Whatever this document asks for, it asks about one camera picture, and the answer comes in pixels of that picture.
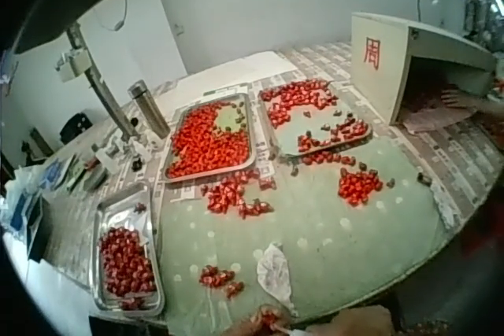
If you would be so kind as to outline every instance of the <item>metal tray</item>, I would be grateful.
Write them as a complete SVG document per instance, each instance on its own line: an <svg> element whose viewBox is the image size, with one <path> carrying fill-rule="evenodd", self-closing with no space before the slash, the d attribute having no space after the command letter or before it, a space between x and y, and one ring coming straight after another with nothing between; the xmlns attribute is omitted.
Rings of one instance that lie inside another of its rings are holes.
<svg viewBox="0 0 504 336"><path fill-rule="evenodd" d="M224 96L222 98L215 98L209 102L202 102L197 105L193 105L187 109L185 109L182 114L180 115L179 122L176 125L176 132L182 127L183 122L185 121L185 118L189 112L191 112L194 109L199 108L202 105L207 105L207 104L212 104L213 102L234 102L235 104L239 104L240 102L245 103L245 123L246 123L246 132L249 137L249 157L248 159L239 165L235 165L232 167L225 167L225 168L218 168L214 169L212 171L206 171L206 172L199 172L195 173L193 175L186 175L186 176L181 176L181 177L174 177L170 178L166 175L166 169L172 164L172 162L176 159L176 157L173 155L172 147L170 146L170 149L168 151L168 156L166 157L166 162L163 165L163 175L166 178L167 183L179 183L181 181L185 180L192 180L192 179L199 179L202 177L206 176L212 176L212 175L220 175L223 173L228 173L228 172L233 172L233 171L239 171L241 169L245 169L250 167L256 159L257 156L257 151L255 149L255 142L254 142L254 130L252 127L254 127L254 116L252 114L252 110L250 108L250 99L248 94L244 93L239 93L239 94L230 94L229 96ZM225 114L219 114L217 117L216 123L220 127L227 127L229 126L232 131L235 131L236 128L238 127L238 124L235 122L236 115L233 113L225 113Z"/></svg>
<svg viewBox="0 0 504 336"><path fill-rule="evenodd" d="M333 94L338 96L337 90L329 82L329 89ZM354 117L357 118L357 114L351 109L351 107L344 102L341 98L338 99L338 105L327 106L322 110L315 108L313 105L301 105L296 106L291 109L289 113L291 116L291 121L287 122L277 129L271 125L271 121L268 117L267 107L275 102L279 102L276 98L270 102L259 101L262 116L265 120L267 128L269 129L270 148L277 151L280 157L291 158L291 157L303 157L305 155L310 155L321 150L328 150L334 148L340 148L340 150L348 150L351 147L362 144L372 135L372 125L368 124L368 130L362 136L354 138L350 141L333 142L327 146L319 146L312 148L310 151L300 153L298 151L298 135L305 134L308 130L312 132L312 136L315 139L324 140L328 138L329 131L321 130L321 126L324 124L329 124L334 127L335 124L342 124L347 118L348 113L353 113ZM335 110L341 110L341 116L333 116ZM303 112L310 111L311 118L303 116Z"/></svg>
<svg viewBox="0 0 504 336"><path fill-rule="evenodd" d="M140 214L134 212L137 203L143 203L146 211ZM124 227L129 230L136 229L140 234L140 241L146 241L144 249L147 257L152 263L154 282L157 291L148 294L130 294L129 297L142 297L144 300L143 309L135 311L125 311L120 308L123 298L119 298L110 293L104 284L104 274L102 265L102 255L99 250L98 240L111 227ZM154 248L154 238L152 235L152 219L150 213L150 188L145 182L137 182L116 192L105 200L101 201L94 215L93 238L91 240L91 262L90 262L91 293L98 309L106 312L120 313L125 316L156 316L159 315L165 306L165 293L161 284L158 262Z"/></svg>

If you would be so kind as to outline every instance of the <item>candy wrapper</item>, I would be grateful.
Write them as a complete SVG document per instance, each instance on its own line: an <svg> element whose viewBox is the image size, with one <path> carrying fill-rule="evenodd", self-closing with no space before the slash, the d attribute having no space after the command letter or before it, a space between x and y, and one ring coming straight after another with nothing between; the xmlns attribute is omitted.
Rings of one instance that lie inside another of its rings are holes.
<svg viewBox="0 0 504 336"><path fill-rule="evenodd" d="M274 244L269 245L258 261L258 282L266 293L287 307L293 316L298 315L291 301L291 278L287 258Z"/></svg>

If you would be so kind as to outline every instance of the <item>hand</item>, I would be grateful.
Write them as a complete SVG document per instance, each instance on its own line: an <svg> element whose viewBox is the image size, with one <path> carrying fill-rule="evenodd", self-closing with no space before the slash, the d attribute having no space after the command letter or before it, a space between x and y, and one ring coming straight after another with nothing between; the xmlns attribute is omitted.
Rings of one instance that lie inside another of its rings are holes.
<svg viewBox="0 0 504 336"><path fill-rule="evenodd" d="M271 326L271 330L267 329L263 324L263 318L267 313L274 314L278 321ZM271 331L277 331L276 325L287 327L290 323L290 318L286 312L270 305L262 305L257 312L249 319L244 319L241 322L233 324L228 328L222 336L262 336L271 335Z"/></svg>
<svg viewBox="0 0 504 336"><path fill-rule="evenodd" d="M395 334L390 312L382 306L342 310L328 324L310 326L313 336L391 336Z"/></svg>
<svg viewBox="0 0 504 336"><path fill-rule="evenodd" d="M441 101L450 108L472 108L477 107L480 99L459 90L444 90Z"/></svg>

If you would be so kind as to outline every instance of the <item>thermos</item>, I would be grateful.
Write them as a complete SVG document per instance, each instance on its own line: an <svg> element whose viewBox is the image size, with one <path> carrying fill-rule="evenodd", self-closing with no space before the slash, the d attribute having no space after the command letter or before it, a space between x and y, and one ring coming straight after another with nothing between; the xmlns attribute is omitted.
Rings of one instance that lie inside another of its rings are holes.
<svg viewBox="0 0 504 336"><path fill-rule="evenodd" d="M156 133L159 138L166 138L166 136L170 134L170 128L159 111L158 105L153 99L152 94L150 94L145 82L139 80L129 87L128 93L143 113L145 121L152 131Z"/></svg>

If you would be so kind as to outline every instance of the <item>black chair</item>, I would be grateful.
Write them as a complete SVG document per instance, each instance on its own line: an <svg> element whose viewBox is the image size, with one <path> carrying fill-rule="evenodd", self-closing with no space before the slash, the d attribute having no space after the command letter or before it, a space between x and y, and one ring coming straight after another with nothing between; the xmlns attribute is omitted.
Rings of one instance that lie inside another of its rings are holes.
<svg viewBox="0 0 504 336"><path fill-rule="evenodd" d="M89 118L84 113L77 113L60 131L60 140L66 145L72 141L77 135L84 133L87 129L93 126Z"/></svg>

